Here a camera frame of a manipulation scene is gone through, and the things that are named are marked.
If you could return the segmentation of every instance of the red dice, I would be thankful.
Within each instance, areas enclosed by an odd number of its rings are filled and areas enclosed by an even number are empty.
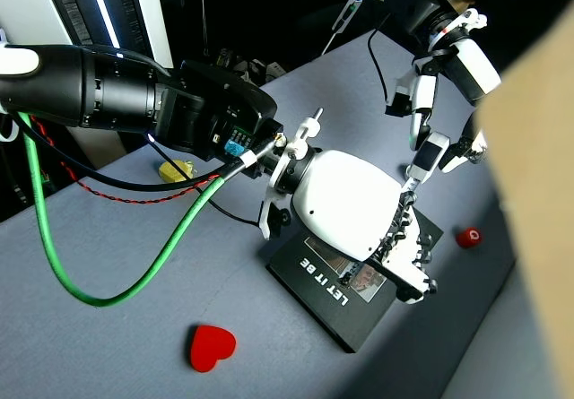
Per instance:
[[[476,247],[483,241],[483,236],[478,229],[469,227],[465,231],[457,234],[457,244],[462,248]]]

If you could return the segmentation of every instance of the green hose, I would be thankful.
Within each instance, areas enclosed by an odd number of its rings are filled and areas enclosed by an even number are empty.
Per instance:
[[[20,116],[29,126],[30,119],[28,116],[22,113]],[[66,291],[68,291],[72,296],[82,301],[83,303],[87,303],[88,305],[92,305],[94,307],[110,307],[112,305],[116,305],[123,300],[132,298],[143,287],[145,287],[147,283],[161,269],[168,258],[170,258],[171,252],[181,240],[183,234],[186,232],[187,227],[189,227],[194,218],[202,210],[205,204],[207,204],[213,194],[215,194],[215,192],[225,183],[223,178],[215,179],[213,183],[205,189],[204,193],[196,199],[191,208],[189,208],[189,211],[187,211],[187,213],[181,219],[177,228],[173,231],[170,238],[163,246],[160,254],[153,261],[150,268],[139,280],[137,280],[137,282],[134,283],[134,285],[132,285],[126,291],[119,293],[117,296],[114,296],[113,298],[94,298],[93,296],[90,296],[81,291],[78,287],[75,286],[75,284],[72,283],[70,277],[65,272],[65,269],[57,256],[56,248],[54,247],[54,242],[52,241],[52,234],[48,220],[48,211],[46,209],[46,201],[44,200],[44,191],[42,190],[42,178],[39,170],[39,160],[38,152],[36,151],[36,144],[28,136],[25,136],[25,143],[32,179],[32,189],[34,192],[34,202],[36,205],[36,216],[38,217],[39,233],[42,238],[42,243],[44,244],[44,250],[46,251],[46,256],[48,257],[50,267]]]

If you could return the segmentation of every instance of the table surface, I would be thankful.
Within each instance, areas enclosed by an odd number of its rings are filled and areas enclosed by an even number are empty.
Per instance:
[[[366,36],[266,85],[293,134],[325,108],[311,143],[362,157],[402,180],[410,162],[408,118],[383,115],[382,90]],[[373,40],[389,89],[411,55],[383,35]],[[433,127],[458,139],[472,108],[440,80]],[[174,153],[175,158],[189,156]],[[158,182],[149,147],[103,171]],[[213,163],[196,162],[201,172]],[[135,197],[85,180],[113,195]],[[240,176],[215,200],[255,219],[266,179]],[[358,185],[341,172],[341,191]],[[164,204],[114,203],[70,186],[48,199],[59,255],[73,281],[101,297],[129,286],[156,257],[196,195]],[[265,269],[281,241],[211,207],[136,297],[112,308],[73,299],[48,268],[33,209],[0,224],[0,391],[2,397],[440,397],[465,347],[503,284],[513,255],[487,162],[437,172],[417,208],[445,231],[428,271],[439,294],[396,302],[357,354],[346,354]],[[457,249],[456,227],[483,227],[484,242]],[[208,374],[188,364],[189,333],[220,325],[238,339],[235,355]]]

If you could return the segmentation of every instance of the led light strip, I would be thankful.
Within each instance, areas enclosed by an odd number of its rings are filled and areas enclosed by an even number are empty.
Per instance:
[[[119,42],[117,41],[116,31],[114,30],[114,25],[111,23],[109,18],[108,8],[106,7],[106,2],[104,0],[96,0],[98,2],[98,7],[100,8],[101,17],[106,24],[106,29],[108,29],[109,39],[114,48],[119,48]]]

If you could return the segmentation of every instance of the red heart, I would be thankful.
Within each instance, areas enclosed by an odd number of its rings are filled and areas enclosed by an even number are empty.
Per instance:
[[[209,372],[217,360],[231,357],[235,345],[231,332],[214,325],[200,325],[191,344],[191,366],[198,372]]]

